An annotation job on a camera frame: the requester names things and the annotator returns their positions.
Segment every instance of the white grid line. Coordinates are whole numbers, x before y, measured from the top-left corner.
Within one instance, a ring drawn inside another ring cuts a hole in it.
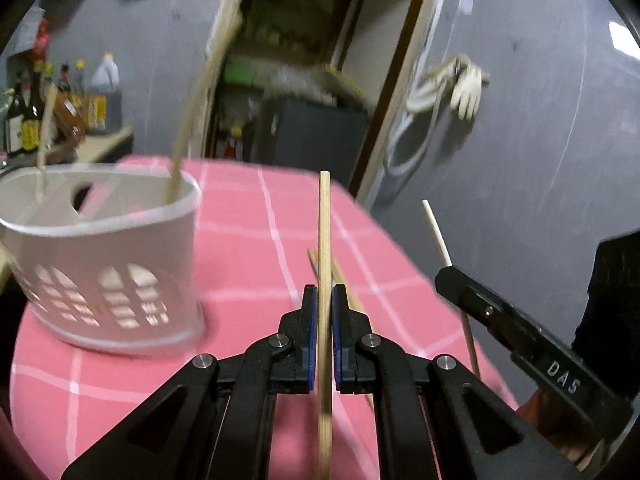
[[[266,229],[242,227],[236,225],[224,225],[216,222],[201,221],[198,229],[204,232],[213,232],[222,235],[242,236],[245,238],[255,238],[257,240],[271,240],[271,232]],[[354,238],[366,238],[376,234],[375,228],[363,228],[351,232]],[[318,240],[318,231],[308,231],[304,229],[278,229],[281,239],[287,240]],[[342,235],[334,235],[334,238],[343,238]]]
[[[12,373],[14,373],[16,376],[22,375],[42,381],[49,386],[59,388],[60,390],[65,390],[66,392],[69,392],[71,390],[71,381],[67,381],[66,379],[62,379],[55,375],[49,374],[48,372],[40,370],[39,368],[28,365],[14,365],[12,367]],[[139,404],[151,395],[151,392],[140,393],[127,392],[124,390],[110,390],[108,388],[102,388],[100,386],[90,386],[88,384],[78,384],[78,388],[79,395],[83,397],[90,397],[91,399],[98,400],[108,400],[111,402],[129,402],[131,404]]]
[[[295,308],[299,308],[300,295],[298,294],[298,290],[296,289],[296,284],[293,281],[293,276],[291,275],[289,266],[287,265],[287,259],[285,257],[284,247],[282,245],[282,240],[280,239],[280,233],[278,232],[278,227],[276,225],[276,215],[273,212],[273,205],[271,204],[271,195],[269,193],[269,189],[267,189],[267,183],[264,181],[262,168],[258,166],[257,170],[258,170],[258,179],[260,179],[260,186],[262,187],[262,194],[264,195],[264,205],[267,208],[267,218],[269,220],[269,229],[271,230],[271,239],[273,240],[273,243],[276,246],[276,252],[278,254],[278,264],[280,266],[282,276],[284,277],[284,281],[287,283],[287,288],[289,289],[291,301],[294,302]]]
[[[69,402],[66,412],[66,457],[71,464],[76,459],[76,439],[78,438],[78,411],[80,409],[80,373],[82,369],[82,351],[75,348],[71,357],[69,381]]]
[[[262,190],[259,186],[250,186],[247,184],[238,184],[237,182],[217,182],[211,180],[207,187],[217,191],[235,191],[240,193],[260,193]],[[283,189],[278,190],[279,195],[298,195],[308,196],[308,193],[302,189]]]
[[[498,397],[500,397],[502,401],[506,405],[508,405],[512,410],[517,410],[520,407],[518,401],[509,390],[507,383],[505,383],[503,380],[500,380],[498,382],[498,390],[494,390],[494,393]]]
[[[380,291],[393,291],[409,286],[424,285],[424,280],[419,276],[401,278],[392,282],[376,284],[376,288],[370,285],[354,286],[353,291],[360,295],[373,294],[376,295]],[[290,292],[286,288],[220,288],[217,290],[208,290],[200,294],[200,297],[211,301],[263,301],[263,300],[282,300],[290,298]]]
[[[347,410],[344,409],[340,393],[334,390],[334,419],[342,430],[342,435],[349,443],[349,447],[353,451],[353,455],[367,480],[380,480],[380,468],[374,460],[372,460],[369,450],[364,446],[360,436],[351,423]]]
[[[291,294],[286,288],[222,288],[205,292],[200,297],[210,301],[264,301],[291,298]]]
[[[340,215],[338,215],[338,213],[335,210],[332,210],[331,216],[334,218],[334,221],[338,230],[343,233],[344,239],[347,241],[347,245],[351,249],[351,253],[353,253],[353,256],[355,257],[358,263],[358,266],[360,267],[360,270],[362,271],[365,279],[367,280],[367,284],[369,285],[370,289],[373,291],[375,296],[378,298],[378,301],[380,302],[380,305],[382,306],[383,310],[389,316],[391,323],[393,323],[394,327],[398,331],[398,335],[404,340],[403,346],[405,350],[407,350],[406,348],[407,346],[410,346],[412,347],[410,350],[410,353],[413,353],[419,357],[425,357],[426,354],[420,347],[420,343],[418,343],[411,336],[411,334],[409,334],[408,330],[405,328],[404,324],[402,323],[402,320],[398,317],[398,314],[396,314],[396,311],[394,310],[394,308],[389,304],[383,291],[380,290],[380,287],[376,284],[375,280],[373,279],[373,274],[371,272],[371,269],[369,268],[369,265],[364,259],[364,256],[362,256],[362,253],[360,252],[360,248],[358,247],[356,240],[354,240],[349,236],[349,232],[347,231],[347,229],[345,229],[344,224],[342,223],[342,219],[340,218]]]
[[[421,357],[426,357],[427,359],[435,357],[442,349],[445,349],[447,346],[455,343],[462,336],[462,329],[456,330],[453,334],[444,336],[442,339],[439,339],[435,343],[430,344],[427,348],[423,349],[422,351],[424,355]]]
[[[376,290],[384,290],[385,292],[391,292],[393,290],[399,290],[401,288],[407,288],[409,286],[424,285],[424,278],[421,276],[411,276],[408,278],[401,278],[399,280],[393,280],[392,282],[378,283],[376,284]],[[375,294],[376,291],[370,285],[352,286],[351,290],[356,294]]]
[[[11,424],[12,424],[12,427],[14,428],[15,436],[18,436],[18,429],[15,424],[15,405],[14,405],[16,378],[17,378],[17,366],[12,363],[11,376],[9,377],[9,413],[11,414],[11,417],[12,417]]]

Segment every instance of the gray wall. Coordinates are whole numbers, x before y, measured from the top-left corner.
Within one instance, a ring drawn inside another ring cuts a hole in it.
[[[386,179],[374,217],[433,277],[420,200],[453,263],[572,341],[596,246],[640,224],[640,61],[614,49],[607,0],[446,0],[430,62],[465,52],[490,72],[473,125],[441,112],[430,151]],[[399,151],[424,138],[418,118]],[[533,384],[476,324],[519,400]]]
[[[221,0],[41,0],[51,20],[49,57],[86,61],[89,79],[113,52],[135,151],[167,155],[182,102],[202,66]]]

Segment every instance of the metal screw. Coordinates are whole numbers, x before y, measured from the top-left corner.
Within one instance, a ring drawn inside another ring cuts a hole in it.
[[[380,346],[382,343],[382,339],[378,334],[367,334],[362,336],[362,344],[368,348],[375,348],[376,346]]]
[[[443,370],[453,370],[456,367],[456,360],[450,355],[441,355],[436,360],[436,364]]]
[[[276,348],[282,348],[289,344],[289,338],[284,334],[273,334],[269,338],[269,344],[271,346],[275,346]]]
[[[213,355],[211,354],[200,354],[196,355],[191,361],[193,366],[196,368],[200,368],[201,370],[204,368],[209,368],[213,364]]]

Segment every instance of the wooden stick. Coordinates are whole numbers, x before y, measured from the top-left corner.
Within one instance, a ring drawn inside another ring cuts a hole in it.
[[[433,214],[433,211],[431,210],[429,201],[423,200],[422,205],[424,206],[424,212],[426,213],[427,220],[429,221],[429,225],[431,226],[433,237],[436,238],[436,243],[438,245],[438,250],[440,251],[440,256],[442,257],[444,266],[450,267],[451,258],[449,257],[449,251],[447,251],[447,246],[444,243],[442,232],[438,227],[438,222],[436,221],[436,217]],[[466,350],[469,352],[471,367],[473,368],[473,371],[476,377],[480,379],[480,367],[478,366],[478,354],[476,354],[476,346],[474,345],[474,335],[471,332],[471,323],[469,323],[469,316],[466,314],[466,312],[460,311],[460,321],[462,323],[462,331],[465,333]]]
[[[216,38],[218,44],[213,56],[207,60],[204,69],[200,74],[194,86],[193,92],[184,107],[184,111],[180,117],[180,126],[178,134],[174,141],[174,154],[172,156],[171,177],[167,181],[165,192],[165,203],[171,204],[178,198],[180,191],[180,167],[182,165],[182,157],[187,150],[187,146],[191,142],[193,135],[194,121],[197,118],[198,108],[202,103],[202,99],[207,94],[210,86],[212,86],[220,76],[222,62],[226,54],[226,50],[235,38],[238,30],[242,25],[242,18],[236,12],[229,17],[228,21],[220,25],[220,35]]]
[[[53,118],[53,110],[56,107],[57,97],[58,89],[54,84],[49,85],[47,101],[44,107],[44,117],[42,118],[42,124],[40,125],[40,145],[38,146],[38,158],[36,162],[36,167],[38,168],[38,174],[36,176],[36,200],[38,204],[41,204],[44,199],[44,187],[46,185],[44,167],[47,161],[46,155],[51,138],[51,120]]]
[[[319,479],[331,479],[332,446],[332,345],[331,345],[331,178],[320,173],[320,215],[318,222],[318,440]]]
[[[316,274],[316,278],[317,278],[318,277],[318,251],[312,251],[311,249],[307,249],[306,252],[309,255],[309,261],[311,262],[311,267],[313,267],[314,273]],[[338,265],[338,262],[335,258],[331,258],[331,274],[334,278],[334,283],[341,283],[344,285],[344,288],[347,289],[347,298],[349,299],[349,308],[351,310],[355,310],[356,312],[366,315],[367,313],[364,311],[364,307],[360,302],[360,298],[358,298],[358,295],[351,290],[351,287],[349,287],[349,284],[344,279],[344,275],[340,270],[340,266]],[[371,331],[375,333],[375,330],[373,329],[373,325],[371,325]],[[367,394],[365,397],[367,399],[367,404],[373,410],[374,409],[373,395]]]

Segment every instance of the orange object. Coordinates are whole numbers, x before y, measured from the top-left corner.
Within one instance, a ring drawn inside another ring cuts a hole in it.
[[[44,18],[40,21],[40,27],[38,28],[38,36],[31,51],[31,55],[34,60],[44,60],[47,57],[47,49],[49,48],[49,20]]]
[[[235,139],[229,139],[227,144],[226,144],[226,148],[225,148],[225,153],[223,155],[224,158],[232,158],[233,160],[236,160],[236,141]]]

